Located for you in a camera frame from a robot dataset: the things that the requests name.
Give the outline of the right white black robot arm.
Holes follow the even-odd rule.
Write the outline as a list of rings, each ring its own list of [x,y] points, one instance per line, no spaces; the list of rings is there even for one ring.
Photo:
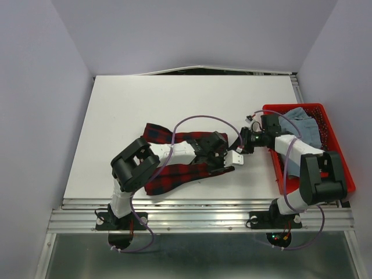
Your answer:
[[[250,126],[241,129],[239,147],[243,154],[266,147],[284,155],[285,165],[292,161],[299,167],[299,187],[273,200],[267,211],[249,212],[246,226],[251,229],[284,228],[289,225],[300,228],[300,213],[313,205],[344,199],[348,194],[340,154],[308,145],[301,140],[301,133],[284,132],[280,117],[274,112],[262,115],[262,129],[254,131],[253,116],[248,116],[246,120]]]

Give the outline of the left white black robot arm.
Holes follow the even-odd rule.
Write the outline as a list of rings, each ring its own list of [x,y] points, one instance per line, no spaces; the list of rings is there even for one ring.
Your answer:
[[[110,163],[115,186],[108,222],[114,228],[129,224],[130,202],[139,189],[144,188],[149,196],[161,195],[188,182],[231,172],[244,163],[218,132],[186,133],[160,142],[153,139],[151,135],[137,138]]]

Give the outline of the red navy plaid skirt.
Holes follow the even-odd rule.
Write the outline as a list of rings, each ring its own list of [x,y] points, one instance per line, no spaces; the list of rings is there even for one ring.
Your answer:
[[[150,143],[169,144],[172,134],[166,127],[147,123],[143,137]],[[145,192],[149,196],[157,196],[170,192],[185,183],[209,177],[215,176],[209,175],[206,164],[172,164],[166,166],[154,180],[147,183]]]

